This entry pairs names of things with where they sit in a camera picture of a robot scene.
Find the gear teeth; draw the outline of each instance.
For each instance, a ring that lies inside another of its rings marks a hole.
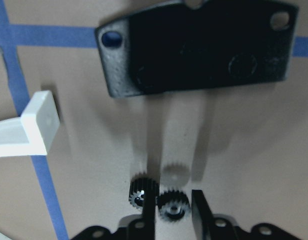
[[[137,208],[143,208],[144,194],[146,191],[154,191],[155,195],[159,195],[159,184],[147,177],[140,177],[131,182],[129,187],[128,200],[130,204]]]
[[[169,190],[157,199],[159,215],[167,222],[177,222],[191,212],[187,195],[179,190]]]

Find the black metal part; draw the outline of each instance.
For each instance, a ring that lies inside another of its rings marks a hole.
[[[128,200],[130,204],[137,208],[142,209],[144,196],[147,191],[152,191],[155,197],[159,195],[159,184],[148,177],[140,177],[130,183]]]
[[[287,77],[298,7],[275,0],[159,3],[96,29],[111,97]]]
[[[226,218],[214,217],[201,190],[192,190],[192,221],[198,240],[300,240],[269,223],[260,223],[248,233]]]
[[[127,227],[120,227],[111,234],[105,227],[91,226],[72,240],[154,240],[156,197],[155,191],[146,191],[141,218],[131,221]]]
[[[72,240],[154,240],[156,193],[145,194],[142,216],[116,232],[91,226]],[[198,240],[300,240],[269,223],[254,226],[251,233],[234,226],[226,218],[214,216],[201,190],[192,190],[192,221]]]

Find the blue tape line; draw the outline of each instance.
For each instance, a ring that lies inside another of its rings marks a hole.
[[[293,56],[308,57],[308,37],[298,36],[295,39]]]
[[[17,44],[14,42],[15,37],[17,39],[19,36],[15,36],[15,30],[9,24],[4,2],[0,0],[0,49],[6,65],[9,90],[17,115],[20,116],[30,101],[30,96],[20,67]],[[45,156],[32,156],[31,158],[57,239],[68,240],[68,233],[54,188],[48,161]]]
[[[8,87],[17,115],[20,116],[30,101],[26,82],[20,68],[16,46],[2,46],[3,59],[6,66]]]
[[[58,240],[68,240],[68,233],[63,221],[61,208],[56,194],[49,164],[45,156],[32,156],[35,172],[46,201],[47,209]]]
[[[0,0],[0,25],[1,24],[9,24],[9,17],[3,0]]]
[[[72,26],[11,25],[16,45],[96,48],[94,28]]]

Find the beige wall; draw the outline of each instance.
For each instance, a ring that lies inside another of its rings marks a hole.
[[[154,2],[5,0],[14,24],[85,27]],[[294,2],[298,35],[308,36],[308,0]],[[114,231],[138,213],[127,201],[131,177],[148,164],[167,188],[167,166],[177,163],[188,196],[202,189],[215,213],[245,230],[270,222],[308,239],[308,58],[293,58],[276,84],[112,99],[96,49],[19,46],[18,54],[30,95],[50,89],[57,101],[61,126],[47,160],[70,238],[90,225]],[[15,115],[0,55],[0,120]],[[0,158],[0,231],[56,239],[29,157]],[[156,235],[195,236],[190,218],[158,220]]]

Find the black metal bracket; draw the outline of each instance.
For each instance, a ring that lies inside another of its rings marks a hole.
[[[201,190],[192,191],[192,220],[199,240],[299,240],[269,223],[255,225],[248,233],[226,218],[214,217]]]
[[[114,233],[102,226],[91,226],[72,240],[154,240],[155,208],[156,193],[147,191],[141,218]],[[248,233],[226,218],[215,217],[201,190],[192,191],[192,221],[198,240],[300,240],[272,224],[258,224]]]
[[[96,29],[108,92],[122,98],[282,81],[298,7],[275,0],[159,3]]]

